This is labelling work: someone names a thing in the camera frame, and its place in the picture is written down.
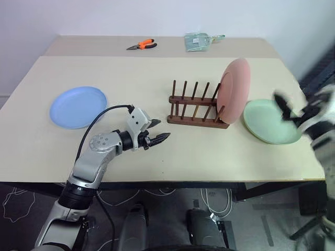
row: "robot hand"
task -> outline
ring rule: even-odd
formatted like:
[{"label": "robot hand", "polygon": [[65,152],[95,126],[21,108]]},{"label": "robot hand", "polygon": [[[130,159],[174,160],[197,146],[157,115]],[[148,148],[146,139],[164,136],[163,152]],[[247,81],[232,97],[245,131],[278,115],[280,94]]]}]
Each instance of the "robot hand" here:
[{"label": "robot hand", "polygon": [[130,106],[126,131],[92,137],[88,149],[76,160],[61,197],[54,203],[36,240],[34,250],[73,250],[82,235],[84,219],[108,163],[123,151],[144,150],[167,139],[170,133],[149,138],[147,129],[160,123],[140,108]]},{"label": "robot hand", "polygon": [[274,99],[283,112],[283,120],[293,121],[312,139],[311,147],[325,170],[327,184],[327,217],[323,223],[335,233],[335,86],[326,86],[311,96],[300,117],[291,117],[291,109],[283,96],[275,93]]}]

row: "floor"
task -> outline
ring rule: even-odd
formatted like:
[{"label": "floor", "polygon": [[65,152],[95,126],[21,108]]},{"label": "floor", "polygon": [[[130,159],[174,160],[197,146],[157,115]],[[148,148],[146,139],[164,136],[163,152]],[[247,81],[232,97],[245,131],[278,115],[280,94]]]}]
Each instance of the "floor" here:
[{"label": "floor", "polygon": [[[6,194],[12,189],[0,184],[0,198],[5,200]],[[117,203],[136,192],[137,190],[104,191],[101,196],[110,203]],[[209,189],[208,192],[209,202],[214,210],[225,207],[227,201],[225,189]],[[27,217],[15,223],[0,217],[0,226],[3,229],[0,235],[1,251],[12,249],[26,251],[34,247],[39,230],[55,201],[55,198],[40,194],[35,194],[35,198],[36,201]],[[34,195],[31,192],[13,196],[6,204],[6,216],[15,220],[26,214],[33,200]],[[142,201],[149,211],[149,246],[156,247],[189,244],[185,213],[193,208],[193,200],[199,201],[200,208],[207,209],[199,189],[179,189],[168,196],[154,196],[140,191],[135,198],[120,206],[106,207],[115,222],[116,237],[118,237],[128,210],[134,203]],[[84,251],[97,251],[111,238],[111,228],[97,201],[94,201],[89,217],[92,225],[88,231]],[[309,235],[297,242],[288,239],[290,234],[311,219],[299,215],[297,189],[286,189],[262,198],[234,202],[232,211],[226,219],[232,221],[237,250],[315,250],[313,239],[309,238]],[[109,244],[100,251],[106,250],[109,250]]]}]

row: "green plate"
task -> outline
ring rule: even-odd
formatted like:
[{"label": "green plate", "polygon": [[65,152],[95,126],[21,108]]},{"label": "green plate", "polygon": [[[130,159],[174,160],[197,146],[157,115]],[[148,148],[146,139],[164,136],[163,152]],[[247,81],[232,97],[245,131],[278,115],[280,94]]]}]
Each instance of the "green plate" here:
[{"label": "green plate", "polygon": [[273,100],[248,102],[243,118],[252,134],[270,144],[291,144],[302,136],[292,121],[282,120],[282,112]]}]

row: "orange pliers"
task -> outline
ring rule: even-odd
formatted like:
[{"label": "orange pliers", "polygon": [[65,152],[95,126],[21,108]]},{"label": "orange pliers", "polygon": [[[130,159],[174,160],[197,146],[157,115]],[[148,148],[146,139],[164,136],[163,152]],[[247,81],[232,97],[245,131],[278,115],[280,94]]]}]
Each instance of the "orange pliers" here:
[{"label": "orange pliers", "polygon": [[140,42],[134,46],[129,47],[127,50],[137,50],[137,49],[149,49],[149,48],[154,48],[157,46],[156,43],[153,43],[155,40],[154,39],[147,39],[143,42]]}]

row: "white wall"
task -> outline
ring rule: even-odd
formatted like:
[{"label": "white wall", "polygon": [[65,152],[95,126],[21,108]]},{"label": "white wall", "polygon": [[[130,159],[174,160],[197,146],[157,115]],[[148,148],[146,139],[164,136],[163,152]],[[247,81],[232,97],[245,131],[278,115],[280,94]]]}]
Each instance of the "white wall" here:
[{"label": "white wall", "polygon": [[262,37],[300,79],[335,39],[335,0],[2,0],[0,95],[56,34]]}]

